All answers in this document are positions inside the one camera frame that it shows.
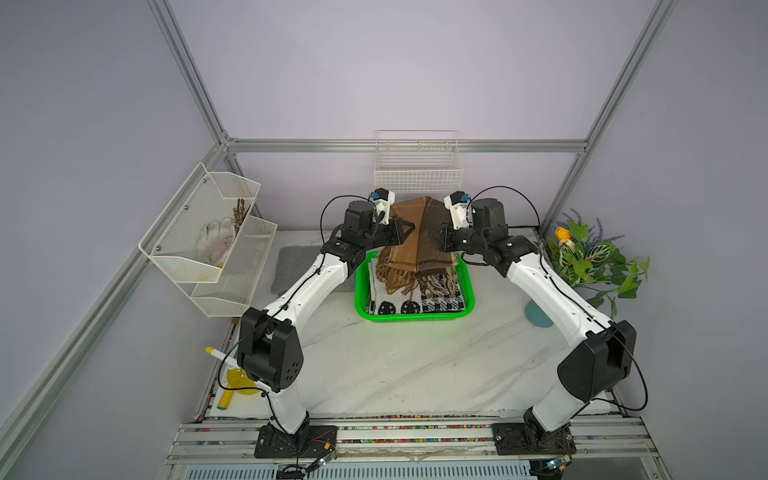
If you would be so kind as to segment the brown plaid scarf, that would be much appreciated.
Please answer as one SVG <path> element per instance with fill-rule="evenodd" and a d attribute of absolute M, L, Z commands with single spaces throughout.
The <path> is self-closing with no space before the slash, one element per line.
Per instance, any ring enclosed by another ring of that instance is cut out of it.
<path fill-rule="evenodd" d="M 378 257 L 376 278 L 388 294 L 410 296 L 417 288 L 431 297 L 451 295 L 458 286 L 455 256 L 441 250 L 443 228 L 451 220 L 441 201 L 429 196 L 395 203 L 391 219 L 414 224 L 398 246 L 385 247 Z"/>

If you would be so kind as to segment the smiley face scarf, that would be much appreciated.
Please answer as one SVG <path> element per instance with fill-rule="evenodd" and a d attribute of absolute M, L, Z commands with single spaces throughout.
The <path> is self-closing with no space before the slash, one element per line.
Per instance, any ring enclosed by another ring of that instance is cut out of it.
<path fill-rule="evenodd" d="M 467 308 L 455 269 L 416 275 L 414 272 L 368 263 L 368 299 L 365 312 L 374 317 L 458 314 Z"/>

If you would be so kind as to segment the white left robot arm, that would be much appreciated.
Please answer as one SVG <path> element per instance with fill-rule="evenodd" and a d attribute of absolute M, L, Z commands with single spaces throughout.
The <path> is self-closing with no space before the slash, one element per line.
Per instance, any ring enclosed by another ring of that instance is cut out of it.
<path fill-rule="evenodd" d="M 403 244 L 416 225 L 390 215 L 384 199 L 350 196 L 344 219 L 325 239 L 308 270 L 277 300 L 241 317 L 232 357 L 270 406 L 270 423 L 297 437 L 309 423 L 294 383 L 303 367 L 300 331 L 317 308 L 364 263 L 370 251 Z"/>

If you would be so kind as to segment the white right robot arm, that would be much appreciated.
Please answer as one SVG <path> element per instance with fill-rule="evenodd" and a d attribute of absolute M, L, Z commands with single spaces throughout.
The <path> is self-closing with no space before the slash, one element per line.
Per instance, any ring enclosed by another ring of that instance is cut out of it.
<path fill-rule="evenodd" d="M 571 288 L 528 238 L 509 233 L 496 199 L 472 201 L 463 191 L 444 198 L 451 224 L 441 233 L 446 252 L 479 255 L 522 289 L 558 328 L 570 351 L 557 366 L 557 381 L 524 414 L 524 428 L 546 438 L 568 426 L 600 393 L 626 379 L 634 363 L 636 330 L 614 323 Z"/>

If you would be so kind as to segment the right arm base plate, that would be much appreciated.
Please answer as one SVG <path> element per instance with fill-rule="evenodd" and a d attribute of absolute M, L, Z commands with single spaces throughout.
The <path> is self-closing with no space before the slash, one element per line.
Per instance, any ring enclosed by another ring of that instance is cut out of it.
<path fill-rule="evenodd" d="M 568 428 L 555 432 L 540 432 L 524 423 L 495 423 L 491 425 L 498 455 L 572 455 L 576 452 Z"/>

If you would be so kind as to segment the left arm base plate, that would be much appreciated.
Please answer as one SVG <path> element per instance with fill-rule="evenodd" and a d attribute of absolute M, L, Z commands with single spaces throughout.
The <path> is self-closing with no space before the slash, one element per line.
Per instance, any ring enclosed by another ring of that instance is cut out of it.
<path fill-rule="evenodd" d="M 309 425 L 295 434 L 286 434 L 272 424 L 259 430 L 254 457 L 257 459 L 316 459 L 335 448 L 338 428 Z"/>

